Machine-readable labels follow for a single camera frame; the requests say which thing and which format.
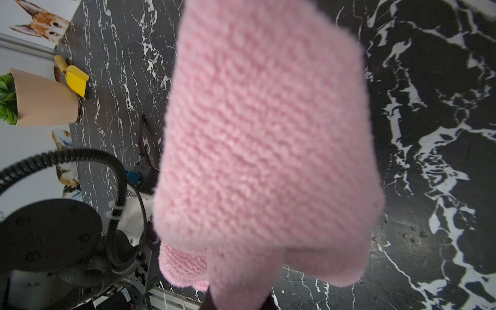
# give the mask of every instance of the blue component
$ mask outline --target blue component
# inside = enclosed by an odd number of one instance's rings
[[[139,180],[141,179],[141,174],[139,172],[133,172],[130,170],[125,171],[127,175],[127,179],[134,185],[137,186],[139,184]]]

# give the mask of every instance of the cat ear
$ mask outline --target cat ear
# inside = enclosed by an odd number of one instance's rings
[[[38,13],[48,13],[45,9],[29,1],[26,0],[14,0],[14,1],[17,2],[17,4],[20,5],[21,8],[23,8],[31,16],[34,16]]]
[[[39,34],[34,31],[34,29],[30,25],[15,25],[10,27],[12,30],[18,31],[20,33],[24,33],[30,36],[41,37]]]

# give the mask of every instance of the black coiled cable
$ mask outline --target black coiled cable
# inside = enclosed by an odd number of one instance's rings
[[[71,286],[94,287],[102,284],[110,269],[108,259],[94,256],[76,266],[58,271],[57,277]]]
[[[74,161],[90,161],[107,165],[115,174],[117,181],[117,199],[116,206],[124,206],[127,193],[127,176],[122,163],[111,154],[94,149],[64,149],[48,153],[42,153],[23,159],[0,171],[0,195],[3,194],[9,187],[16,184],[21,179],[51,167],[56,164],[63,164]],[[119,217],[122,210],[112,209],[112,215]],[[139,258],[142,256],[142,248],[140,247],[136,259],[123,262],[119,258],[116,245],[116,230],[119,221],[111,219],[105,235],[105,252],[107,258],[112,263],[115,271],[119,273],[123,271],[132,271],[131,267],[137,266]]]
[[[127,184],[130,187],[132,187],[134,193],[136,194],[136,197],[138,197],[139,206],[141,208],[141,216],[143,217],[143,234],[141,235],[141,239],[139,240],[139,250],[136,256],[131,258],[131,260],[129,260],[126,266],[112,268],[112,272],[116,275],[129,274],[131,271],[138,268],[146,258],[144,253],[144,248],[145,248],[146,238],[148,238],[148,225],[147,225],[148,220],[146,219],[145,205],[143,204],[143,199],[141,198],[141,195],[139,194],[139,191],[134,186],[134,184],[131,183],[129,180],[127,181]]]

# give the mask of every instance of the potted plant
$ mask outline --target potted plant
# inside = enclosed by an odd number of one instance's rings
[[[0,119],[17,124],[17,96],[12,74],[0,76]]]
[[[66,85],[11,68],[0,83],[0,118],[16,126],[75,123],[79,99]]]

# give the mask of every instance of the pink knitted mitten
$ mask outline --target pink knitted mitten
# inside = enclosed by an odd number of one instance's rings
[[[177,50],[163,275],[219,310],[258,309],[283,264],[358,280],[384,205],[359,44],[306,1],[188,0]]]

